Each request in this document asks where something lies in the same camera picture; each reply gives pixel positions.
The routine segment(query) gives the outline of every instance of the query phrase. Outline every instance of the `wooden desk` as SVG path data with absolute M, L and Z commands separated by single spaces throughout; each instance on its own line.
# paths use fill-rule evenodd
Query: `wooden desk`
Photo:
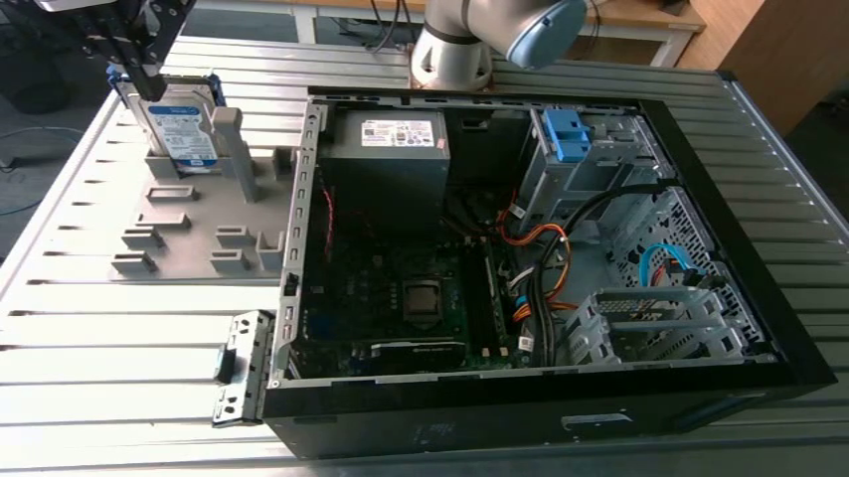
M 396 0 L 376 0 L 381 17 L 390 19 Z M 655 67 L 673 67 L 693 35 L 705 29 L 705 22 L 696 10 L 688 7 L 677 17 L 659 10 L 660 0 L 609 0 L 599 7 L 601 13 L 601 38 L 657 42 L 660 48 L 652 59 Z M 428 0 L 408 0 L 412 20 L 425 21 Z M 262 13 L 284 13 L 296 17 L 301 43 L 317 42 L 317 17 L 373 20 L 369 0 L 200 0 L 196 8 L 236 10 Z M 591 8 L 581 36 L 589 37 L 596 23 Z

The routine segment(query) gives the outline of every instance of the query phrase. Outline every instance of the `metal slotted table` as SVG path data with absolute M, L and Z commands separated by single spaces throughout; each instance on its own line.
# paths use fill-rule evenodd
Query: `metal slotted table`
M 166 72 L 202 75 L 210 68 L 229 104 L 245 111 L 260 160 L 301 141 L 308 85 L 408 82 L 398 53 L 182 38 Z M 800 467 L 810 459 L 838 462 L 835 444 L 849 441 L 848 228 L 739 85 L 712 73 L 588 63 L 527 73 L 505 62 L 497 83 L 505 92 L 668 102 L 840 383 L 680 436 L 368 459 L 360 468 L 447 473 L 473 465 L 493 473 L 505 471 L 495 465 L 511 469 L 533 456 L 535 470 L 560 472 L 577 465 L 576 453 L 605 454 L 584 457 L 596 459 L 592 469 L 627 466 L 633 473 L 641 465 L 671 472 L 700 462 L 713 471 L 772 465 L 787 472 L 810 470 Z M 0 270 L 0 469 L 169 465 L 272 475 L 280 471 L 269 467 L 289 466 L 293 475 L 317 475 L 268 426 L 209 424 L 232 315 L 276 309 L 277 283 L 122 285 L 105 277 L 149 174 L 145 153 L 141 129 L 113 94 Z M 779 448 L 800 444 L 799 452 Z M 644 462 L 648 453 L 673 449 L 681 452 Z M 627 454 L 635 451 L 640 456 Z M 447 460 L 464 464 L 443 467 Z

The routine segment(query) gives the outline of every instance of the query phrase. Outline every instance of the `cable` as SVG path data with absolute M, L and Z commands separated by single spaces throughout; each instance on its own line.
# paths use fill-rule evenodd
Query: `cable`
M 389 24 L 389 30 L 386 31 L 386 35 L 384 35 L 384 40 L 381 40 L 381 43 L 377 45 L 377 47 L 374 48 L 366 47 L 366 50 L 370 53 L 378 53 L 381 50 L 384 50 L 386 43 L 393 38 L 393 33 L 396 32 L 396 26 L 398 25 L 400 15 L 401 15 L 401 0 L 396 0 L 396 15 L 393 16 L 393 22 Z
M 6 212 L 0 212 L 0 217 L 6 217 L 6 216 L 11 216 L 14 214 L 18 214 L 19 212 L 25 212 L 29 211 L 30 209 L 33 209 L 34 207 L 38 207 L 39 204 L 42 204 L 42 199 L 39 199 L 37 202 L 34 202 L 33 204 L 30 204 L 29 206 L 25 206 L 22 208 L 18 209 L 13 209 L 11 211 L 6 211 Z
M 377 24 L 381 27 L 381 33 L 378 33 L 380 37 L 386 32 L 386 29 L 384 28 L 384 20 L 381 19 L 381 12 L 377 10 L 377 4 L 374 3 L 374 0 L 372 0 L 372 11 L 374 12 L 374 20 L 377 20 Z
M 649 245 L 647 250 L 640 255 L 640 286 L 649 286 L 649 284 L 652 283 L 649 281 L 649 265 L 652 264 L 652 255 L 657 250 L 664 250 L 671 255 L 673 255 L 685 270 L 692 268 L 696 270 L 700 269 L 693 264 L 691 255 L 688 254 L 688 251 L 683 246 L 669 245 L 668 243 L 655 243 L 653 245 Z
M 66 139 L 69 141 L 73 141 L 75 144 L 81 143 L 79 139 L 69 137 L 69 136 L 66 136 L 63 134 L 58 134 L 58 132 L 59 131 L 71 131 L 71 132 L 77 132 L 82 136 L 86 135 L 85 131 L 82 131 L 81 129 L 75 129 L 74 127 L 33 126 L 33 127 L 25 127 L 22 129 L 15 130 L 15 131 L 6 132 L 6 133 L 0 134 L 0 140 L 6 139 L 7 137 L 13 137 L 13 136 L 17 136 L 18 134 L 23 134 L 26 132 L 33 132 L 33 131 L 54 132 L 58 137 L 62 137 L 63 139 Z M 10 167 L 0 168 L 0 172 L 5 172 L 7 174 L 10 174 L 10 173 L 15 172 L 17 169 L 18 169 L 18 167 L 10 166 Z M 43 201 L 43 199 L 39 199 L 37 202 L 34 202 L 29 206 L 21 207 L 18 209 L 13 209 L 11 211 L 0 212 L 0 217 L 7 217 L 7 216 L 11 216 L 11 215 L 18 214 L 21 212 L 29 211 L 30 209 L 38 207 L 39 204 L 42 204 L 42 201 Z
M 577 225 L 589 217 L 599 207 L 611 202 L 613 199 L 629 195 L 629 194 L 659 194 L 668 189 L 668 184 L 637 184 L 632 186 L 624 186 L 617 189 L 611 189 L 593 196 L 569 216 L 564 225 L 564 231 L 569 236 L 575 231 Z M 551 321 L 551 315 L 548 312 L 548 305 L 545 303 L 543 292 L 543 266 L 548 262 L 555 249 L 557 248 L 557 238 L 553 238 L 545 246 L 543 257 L 540 258 L 532 275 L 529 284 L 529 307 L 531 314 L 533 316 L 547 316 Z M 548 361 L 555 361 L 555 349 L 549 350 Z
M 352 37 L 362 37 L 360 33 L 352 31 L 345 25 L 342 25 L 336 18 L 330 17 L 330 20 L 336 23 L 336 25 L 342 30 L 342 33 L 340 33 L 340 35 L 349 35 Z
M 23 129 L 18 129 L 17 131 L 0 134 L 0 139 L 6 139 L 7 137 L 13 137 L 13 136 L 17 136 L 17 135 L 19 135 L 19 134 L 22 134 L 25 132 L 31 132 L 31 131 L 49 131 L 49 132 L 54 132 L 55 134 L 57 134 L 58 131 L 71 131 L 71 132 L 77 132 L 82 136 L 86 134 L 85 131 L 82 131 L 81 129 L 75 129 L 74 127 L 33 126 L 33 127 L 25 127 Z M 78 144 L 81 142 L 79 139 L 69 137 L 69 136 L 66 136 L 63 134 L 57 134 L 57 137 L 62 137 L 67 141 L 73 141 L 75 144 Z
M 408 0 L 401 0 L 401 5 L 404 6 L 404 16 L 408 19 L 408 31 L 410 32 L 410 43 L 416 45 L 416 28 L 413 27 L 413 21 L 410 20 L 410 9 L 408 8 Z
M 579 55 L 579 57 L 576 58 L 577 60 L 585 60 L 588 55 L 591 54 L 591 52 L 595 50 L 596 48 L 596 44 L 599 43 L 599 37 L 601 34 L 601 10 L 599 10 L 599 4 L 596 3 L 596 0 L 591 0 L 592 6 L 593 6 L 593 11 L 596 13 L 595 15 L 595 21 L 593 21 L 593 31 L 589 34 L 589 42 L 587 43 L 587 47 L 584 48 L 584 52 L 581 53 L 581 55 Z

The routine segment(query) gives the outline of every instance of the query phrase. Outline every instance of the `black cable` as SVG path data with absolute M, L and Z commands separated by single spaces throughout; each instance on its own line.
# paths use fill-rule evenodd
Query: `black cable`
M 374 0 L 372 0 L 372 11 L 374 12 L 374 19 L 377 20 L 377 24 L 381 26 L 381 33 L 378 34 L 380 37 L 380 35 L 386 32 L 386 29 L 384 28 L 384 20 L 381 20 L 381 12 L 378 12 L 377 10 L 377 4 L 374 3 Z
M 408 30 L 410 31 L 410 43 L 416 45 L 416 29 L 413 27 L 413 21 L 410 20 L 410 9 L 408 8 L 408 0 L 401 0 L 401 5 L 404 6 L 404 16 L 408 19 Z
M 567 235 L 572 235 L 572 232 L 575 231 L 579 224 L 589 217 L 589 215 L 596 211 L 596 209 L 599 209 L 599 207 L 611 202 L 613 199 L 629 194 L 659 194 L 668 188 L 669 184 L 636 184 L 633 186 L 620 187 L 619 189 L 611 189 L 609 191 L 597 194 L 584 204 L 581 204 L 581 206 L 569 216 L 569 219 L 567 219 L 567 223 L 564 225 L 564 231 L 567 232 Z M 553 323 L 548 311 L 548 303 L 545 301 L 545 292 L 543 291 L 543 271 L 544 264 L 548 263 L 548 260 L 552 257 L 555 250 L 557 249 L 559 242 L 560 236 L 555 236 L 548 242 L 540 261 L 535 264 L 532 280 L 529 283 L 531 316 L 539 316 L 537 320 L 541 320 L 543 323 L 548 322 L 551 324 L 552 336 Z M 556 348 L 555 346 L 552 346 L 551 349 L 547 350 L 547 359 L 544 361 L 553 364 L 555 354 Z
M 340 27 L 340 29 L 341 29 L 341 33 L 340 33 L 340 34 L 341 34 L 341 35 L 349 35 L 350 37 L 362 37 L 362 34 L 360 34 L 360 33 L 354 32 L 354 31 L 352 31 L 352 30 L 350 30 L 350 29 L 349 29 L 345 25 L 342 25 L 342 24 L 340 23 L 340 21 L 338 21 L 336 18 L 330 17 L 330 20 L 332 20 L 332 21 L 336 23 L 336 25 Z
M 401 0 L 396 0 L 396 15 L 393 16 L 393 23 L 389 24 L 389 30 L 386 32 L 386 35 L 384 35 L 384 40 L 381 40 L 381 43 L 377 45 L 377 47 L 374 48 L 366 47 L 366 50 L 370 51 L 372 53 L 378 53 L 381 50 L 384 50 L 386 43 L 393 38 L 393 33 L 396 32 L 396 26 L 398 25 L 400 15 L 401 15 Z
M 589 54 L 596 49 L 596 44 L 599 43 L 599 36 L 601 35 L 601 11 L 599 10 L 599 4 L 596 3 L 596 0 L 591 0 L 591 3 L 593 5 L 593 11 L 596 13 L 596 20 L 593 22 L 593 31 L 589 34 L 589 42 L 587 43 L 584 52 L 576 58 L 577 60 L 585 60 L 588 58 Z

